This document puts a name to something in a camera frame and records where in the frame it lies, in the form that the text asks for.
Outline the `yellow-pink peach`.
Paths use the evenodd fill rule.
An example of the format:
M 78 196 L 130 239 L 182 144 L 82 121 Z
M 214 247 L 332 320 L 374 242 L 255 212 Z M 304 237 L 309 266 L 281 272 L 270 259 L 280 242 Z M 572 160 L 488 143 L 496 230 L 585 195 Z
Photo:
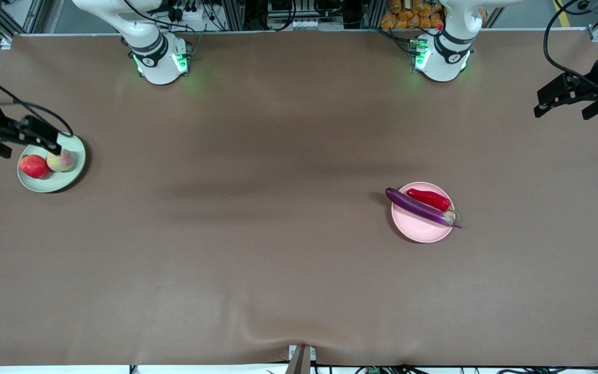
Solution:
M 76 157 L 73 152 L 62 149 L 59 155 L 47 152 L 47 166 L 52 172 L 68 172 L 76 163 Z

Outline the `white terminal block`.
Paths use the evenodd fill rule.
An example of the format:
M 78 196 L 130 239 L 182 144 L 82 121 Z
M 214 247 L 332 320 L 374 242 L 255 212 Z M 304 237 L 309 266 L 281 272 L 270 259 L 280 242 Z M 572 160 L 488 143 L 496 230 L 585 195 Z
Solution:
M 340 31 L 344 24 L 340 18 L 303 17 L 294 19 L 293 31 Z

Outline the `bag of orange items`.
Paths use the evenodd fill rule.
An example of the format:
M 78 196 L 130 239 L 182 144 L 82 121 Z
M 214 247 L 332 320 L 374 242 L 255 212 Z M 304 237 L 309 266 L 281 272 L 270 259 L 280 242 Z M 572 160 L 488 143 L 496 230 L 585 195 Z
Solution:
M 493 0 L 378 0 L 370 26 L 380 29 L 465 30 L 477 32 L 491 12 L 505 7 Z

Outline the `purple eggplant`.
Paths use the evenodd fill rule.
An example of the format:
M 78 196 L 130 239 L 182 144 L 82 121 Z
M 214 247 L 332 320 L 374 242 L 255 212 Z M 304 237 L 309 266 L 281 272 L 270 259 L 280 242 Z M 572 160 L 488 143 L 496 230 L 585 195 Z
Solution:
M 447 213 L 437 210 L 431 206 L 415 201 L 399 190 L 387 188 L 385 190 L 387 198 L 399 208 L 412 213 L 413 215 L 427 219 L 430 222 L 438 223 L 446 227 L 462 228 L 462 225 Z

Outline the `white power strip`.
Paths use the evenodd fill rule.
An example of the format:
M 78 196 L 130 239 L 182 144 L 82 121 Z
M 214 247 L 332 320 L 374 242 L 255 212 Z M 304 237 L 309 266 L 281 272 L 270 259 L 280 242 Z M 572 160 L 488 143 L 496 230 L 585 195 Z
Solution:
M 165 0 L 168 17 L 173 23 L 179 21 L 202 21 L 207 17 L 202 0 Z

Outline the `pale green round plate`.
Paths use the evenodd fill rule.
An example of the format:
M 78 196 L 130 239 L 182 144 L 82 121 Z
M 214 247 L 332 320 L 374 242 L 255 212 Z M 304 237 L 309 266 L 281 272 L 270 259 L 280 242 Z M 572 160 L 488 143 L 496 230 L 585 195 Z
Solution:
M 18 180 L 27 190 L 37 193 L 54 193 L 67 189 L 80 178 L 85 170 L 87 151 L 85 144 L 77 135 L 71 137 L 68 132 L 61 132 L 58 137 L 58 144 L 62 149 L 70 151 L 74 156 L 73 166 L 64 172 L 52 172 L 44 179 L 35 179 L 17 170 Z

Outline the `red chili pepper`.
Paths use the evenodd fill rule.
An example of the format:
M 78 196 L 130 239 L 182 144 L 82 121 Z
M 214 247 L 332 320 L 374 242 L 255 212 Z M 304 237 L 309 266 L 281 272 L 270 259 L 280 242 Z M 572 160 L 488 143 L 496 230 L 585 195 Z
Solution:
M 451 199 L 431 190 L 408 189 L 406 195 L 415 201 L 421 202 L 439 211 L 451 211 L 456 220 L 460 220 L 458 211 L 455 210 Z

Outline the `brown table cover mat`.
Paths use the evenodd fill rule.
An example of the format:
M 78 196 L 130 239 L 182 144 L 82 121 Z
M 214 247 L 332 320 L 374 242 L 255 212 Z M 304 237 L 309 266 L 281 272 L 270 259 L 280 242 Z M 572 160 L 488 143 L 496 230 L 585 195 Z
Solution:
M 207 35 L 189 76 L 116 36 L 19 36 L 0 84 L 89 149 L 39 194 L 0 159 L 0 365 L 598 366 L 598 116 L 535 118 L 542 34 L 450 83 L 373 32 Z M 403 236 L 387 188 L 462 228 Z

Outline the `grey metal table bracket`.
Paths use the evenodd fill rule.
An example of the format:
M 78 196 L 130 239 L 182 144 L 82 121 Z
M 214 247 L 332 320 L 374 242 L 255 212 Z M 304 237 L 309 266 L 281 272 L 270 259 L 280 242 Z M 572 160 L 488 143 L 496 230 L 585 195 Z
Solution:
M 309 345 L 290 345 L 289 364 L 285 374 L 314 374 L 316 349 Z

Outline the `pink round plate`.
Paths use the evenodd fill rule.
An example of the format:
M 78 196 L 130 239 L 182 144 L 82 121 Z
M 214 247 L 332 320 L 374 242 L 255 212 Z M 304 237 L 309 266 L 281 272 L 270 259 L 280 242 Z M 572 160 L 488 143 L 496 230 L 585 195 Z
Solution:
M 430 184 L 429 182 L 411 182 L 399 189 L 400 192 L 406 193 L 410 189 L 430 191 L 441 195 L 453 203 L 453 199 L 438 185 Z M 414 215 L 410 211 L 403 210 L 394 202 L 391 202 L 391 217 L 396 225 L 396 228 L 407 237 L 418 243 L 435 243 L 446 238 L 452 231 L 452 227 L 446 227 L 439 223 L 432 222 L 423 217 Z

